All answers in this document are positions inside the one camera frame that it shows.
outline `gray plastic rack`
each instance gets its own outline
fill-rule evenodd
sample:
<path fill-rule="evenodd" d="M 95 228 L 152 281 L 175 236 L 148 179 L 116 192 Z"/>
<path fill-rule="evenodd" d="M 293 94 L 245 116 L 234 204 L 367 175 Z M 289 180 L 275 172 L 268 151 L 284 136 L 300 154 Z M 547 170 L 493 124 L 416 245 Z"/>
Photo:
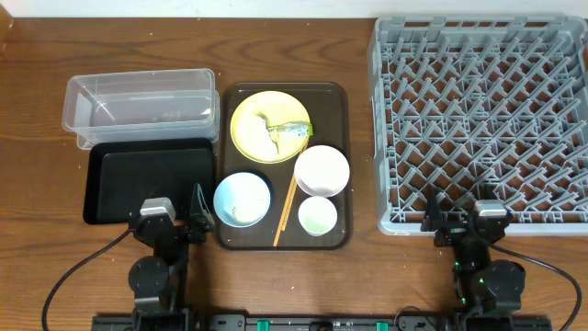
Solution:
<path fill-rule="evenodd" d="M 367 50 L 379 229 L 423 234 L 491 185 L 510 235 L 588 234 L 588 33 L 578 17 L 380 18 Z"/>

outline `empty black tray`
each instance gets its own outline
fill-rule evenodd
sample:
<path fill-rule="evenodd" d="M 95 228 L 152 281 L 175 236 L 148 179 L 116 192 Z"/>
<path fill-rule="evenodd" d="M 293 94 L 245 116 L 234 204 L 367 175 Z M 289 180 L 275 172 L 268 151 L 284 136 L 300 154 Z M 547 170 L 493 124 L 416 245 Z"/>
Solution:
<path fill-rule="evenodd" d="M 100 143 L 90 152 L 84 221 L 126 223 L 145 199 L 167 197 L 186 220 L 198 182 L 212 206 L 214 158 L 207 139 Z"/>
<path fill-rule="evenodd" d="M 229 130 L 232 114 L 247 97 L 263 91 L 280 91 L 298 99 L 309 112 L 314 135 L 309 147 L 326 144 L 337 148 L 349 158 L 347 96 L 342 87 L 333 83 L 240 83 L 230 87 L 222 100 L 222 133 L 217 183 L 237 172 L 252 172 L 263 178 L 271 190 L 271 205 L 266 216 L 246 228 L 230 227 L 217 220 L 217 241 L 234 250 L 327 250 L 344 245 L 350 238 L 353 211 L 351 178 L 345 189 L 329 198 L 337 209 L 337 224 L 329 233 L 314 237 L 307 234 L 298 221 L 298 208 L 309 197 L 297 187 L 288 217 L 286 231 L 274 248 L 277 225 L 286 201 L 288 186 L 298 157 L 274 165 L 260 164 L 243 156 L 235 147 Z"/>

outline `white background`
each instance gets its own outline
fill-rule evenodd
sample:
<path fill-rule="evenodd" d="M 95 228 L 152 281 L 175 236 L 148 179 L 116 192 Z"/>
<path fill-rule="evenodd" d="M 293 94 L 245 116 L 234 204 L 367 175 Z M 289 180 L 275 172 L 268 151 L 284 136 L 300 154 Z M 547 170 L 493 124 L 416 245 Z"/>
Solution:
<path fill-rule="evenodd" d="M 588 17 L 588 0 L 0 0 L 0 4 L 13 17 Z"/>

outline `wooden table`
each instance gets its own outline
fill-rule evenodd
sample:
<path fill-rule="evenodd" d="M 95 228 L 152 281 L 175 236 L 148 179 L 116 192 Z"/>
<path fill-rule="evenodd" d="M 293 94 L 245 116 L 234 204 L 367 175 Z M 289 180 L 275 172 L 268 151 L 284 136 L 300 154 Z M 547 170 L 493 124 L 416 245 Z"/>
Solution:
<path fill-rule="evenodd" d="M 246 81 L 331 81 L 349 99 L 350 243 L 334 252 L 233 253 L 210 238 L 191 250 L 192 303 L 209 313 L 354 315 L 394 315 L 409 304 L 448 312 L 457 305 L 451 249 L 376 227 L 366 58 L 373 25 L 372 19 L 17 19 L 0 62 L 0 329 L 39 330 L 53 284 L 126 228 L 82 220 L 88 153 L 62 129 L 68 79 L 177 68 L 212 69 L 220 93 Z M 588 238 L 506 238 L 501 245 L 567 270 L 588 289 Z M 130 312 L 129 268 L 150 254 L 127 238 L 74 273 L 53 300 L 51 329 L 88 330 L 96 314 Z M 518 262 L 527 270 L 523 313 L 546 314 L 559 329 L 574 305 L 572 286 Z M 573 330 L 588 328 L 585 307 Z"/>

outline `wooden chopstick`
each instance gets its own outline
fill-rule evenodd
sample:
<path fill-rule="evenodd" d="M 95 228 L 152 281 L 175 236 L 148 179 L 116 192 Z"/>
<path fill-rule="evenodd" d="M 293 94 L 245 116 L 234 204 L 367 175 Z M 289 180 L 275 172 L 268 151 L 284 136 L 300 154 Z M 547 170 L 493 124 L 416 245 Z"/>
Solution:
<path fill-rule="evenodd" d="M 306 151 L 306 147 L 308 147 L 308 142 L 304 144 L 304 147 L 302 147 L 302 149 L 300 150 L 300 154 Z M 284 208 L 282 209 L 282 215 L 280 216 L 279 224 L 277 225 L 276 238 L 274 238 L 274 247 L 277 246 L 279 236 L 282 234 L 283 231 L 286 231 L 286 224 L 288 224 L 288 217 L 290 215 L 290 209 L 292 208 L 292 201 L 294 200 L 294 194 L 296 193 L 297 187 L 298 183 L 296 182 L 296 176 L 292 174 L 290 186 L 288 187 L 288 193 L 286 194 L 286 201 L 284 201 Z"/>

